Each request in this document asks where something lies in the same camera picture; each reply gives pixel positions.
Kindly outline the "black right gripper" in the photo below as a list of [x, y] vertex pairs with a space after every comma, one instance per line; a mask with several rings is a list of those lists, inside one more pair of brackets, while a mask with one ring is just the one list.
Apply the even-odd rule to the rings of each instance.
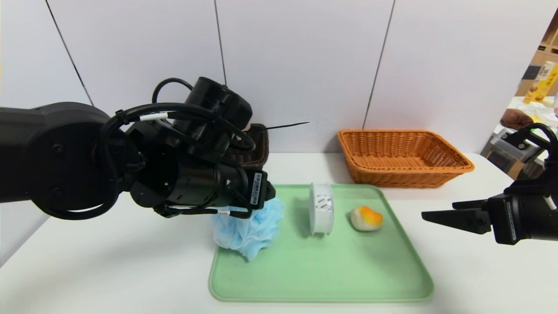
[[[490, 215], [482, 210], [486, 203]], [[427, 222], [480, 235], [492, 231], [492, 224], [498, 244], [558, 239], [557, 205], [552, 197], [500, 194], [488, 200], [456, 201], [452, 208], [421, 212], [421, 216]]]

